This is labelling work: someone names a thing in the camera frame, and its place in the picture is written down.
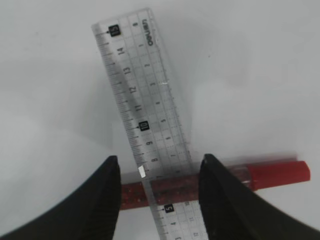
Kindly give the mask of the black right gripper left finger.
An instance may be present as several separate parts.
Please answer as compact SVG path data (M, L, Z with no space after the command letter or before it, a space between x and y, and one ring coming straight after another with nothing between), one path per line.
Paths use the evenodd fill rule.
M1 239L111 240L120 206L120 166L112 155L62 202Z

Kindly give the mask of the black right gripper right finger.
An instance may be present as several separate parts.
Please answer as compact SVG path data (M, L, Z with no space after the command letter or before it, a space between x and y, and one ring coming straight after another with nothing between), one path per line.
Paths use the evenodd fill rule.
M210 240L318 240L320 232L244 186L212 154L198 175L198 201Z

